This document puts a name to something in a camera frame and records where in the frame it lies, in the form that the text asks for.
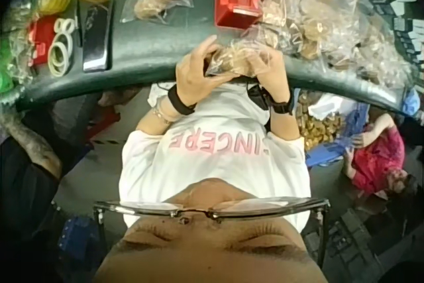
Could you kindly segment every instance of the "dark green table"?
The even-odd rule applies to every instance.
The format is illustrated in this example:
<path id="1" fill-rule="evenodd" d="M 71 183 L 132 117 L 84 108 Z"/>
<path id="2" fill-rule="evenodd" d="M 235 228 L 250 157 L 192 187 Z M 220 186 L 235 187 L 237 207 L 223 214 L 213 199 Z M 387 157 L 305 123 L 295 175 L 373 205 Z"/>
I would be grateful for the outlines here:
<path id="1" fill-rule="evenodd" d="M 132 84 L 173 80 L 175 65 L 182 56 L 211 34 L 226 43 L 236 32 L 218 29 L 213 22 L 215 0 L 193 0 L 194 8 L 176 8 L 170 25 L 146 21 L 120 23 L 125 0 L 115 0 L 112 31 L 112 67 L 104 72 L 82 72 L 81 48 L 76 48 L 71 70 L 62 78 L 52 78 L 46 68 L 28 87 L 19 101 L 22 109 L 66 97 Z M 344 74 L 313 72 L 308 63 L 286 58 L 290 84 L 326 91 L 364 101 L 384 109 L 399 111 L 402 91 L 389 91 L 362 80 L 348 80 Z"/>

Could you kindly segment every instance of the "blue container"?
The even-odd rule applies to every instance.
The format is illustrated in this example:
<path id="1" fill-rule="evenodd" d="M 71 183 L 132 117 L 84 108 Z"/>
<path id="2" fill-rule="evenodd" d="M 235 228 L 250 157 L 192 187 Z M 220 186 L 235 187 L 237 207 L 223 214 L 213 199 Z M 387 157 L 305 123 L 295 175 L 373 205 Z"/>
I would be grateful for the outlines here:
<path id="1" fill-rule="evenodd" d="M 341 137 L 334 142 L 326 142 L 312 148 L 306 153 L 306 166 L 313 167 L 332 161 L 345 153 L 345 148 L 350 147 L 351 136 L 362 133 L 366 124 L 366 118 L 370 106 L 365 103 L 357 103 L 356 109 L 345 118 L 346 126 Z"/>

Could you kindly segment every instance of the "tattoo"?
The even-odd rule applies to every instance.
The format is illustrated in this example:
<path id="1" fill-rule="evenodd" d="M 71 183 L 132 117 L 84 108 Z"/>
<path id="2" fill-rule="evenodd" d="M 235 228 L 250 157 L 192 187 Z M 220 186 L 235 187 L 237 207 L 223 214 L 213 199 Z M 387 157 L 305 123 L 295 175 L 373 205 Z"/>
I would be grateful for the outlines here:
<path id="1" fill-rule="evenodd" d="M 17 113 L 2 114 L 0 124 L 26 151 L 33 163 L 42 166 L 53 176 L 60 177 L 61 162 L 52 147 L 43 137 L 24 126 Z"/>

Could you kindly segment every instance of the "hand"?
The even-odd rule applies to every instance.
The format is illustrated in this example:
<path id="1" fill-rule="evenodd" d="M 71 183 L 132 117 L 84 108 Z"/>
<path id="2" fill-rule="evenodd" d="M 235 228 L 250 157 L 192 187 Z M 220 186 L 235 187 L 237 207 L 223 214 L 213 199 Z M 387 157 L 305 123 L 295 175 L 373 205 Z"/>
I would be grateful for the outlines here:
<path id="1" fill-rule="evenodd" d="M 252 50 L 252 53 L 248 55 L 248 61 L 252 65 L 259 83 L 268 91 L 275 102 L 288 102 L 290 90 L 283 54 L 267 46 L 261 46 L 261 48 L 259 54 Z M 268 58 L 268 65 L 261 56 Z"/>
<path id="2" fill-rule="evenodd" d="M 349 165 L 351 165 L 352 164 L 352 162 L 353 162 L 353 156 L 354 156 L 354 153 L 355 153 L 355 150 L 354 150 L 354 148 L 353 147 L 346 147 L 345 149 L 344 149 L 344 154 L 343 154 L 343 157 L 344 157 L 344 163 L 347 165 L 347 164 L 349 164 Z"/>
<path id="3" fill-rule="evenodd" d="M 377 139 L 374 131 L 368 131 L 365 133 L 357 134 L 352 136 L 352 143 L 354 148 L 364 148 L 372 144 Z"/>
<path id="4" fill-rule="evenodd" d="M 204 76 L 203 63 L 206 55 L 219 49 L 216 39 L 217 36 L 210 36 L 177 65 L 177 94 L 186 106 L 200 102 L 216 87 L 240 76 L 234 73 L 210 78 Z"/>

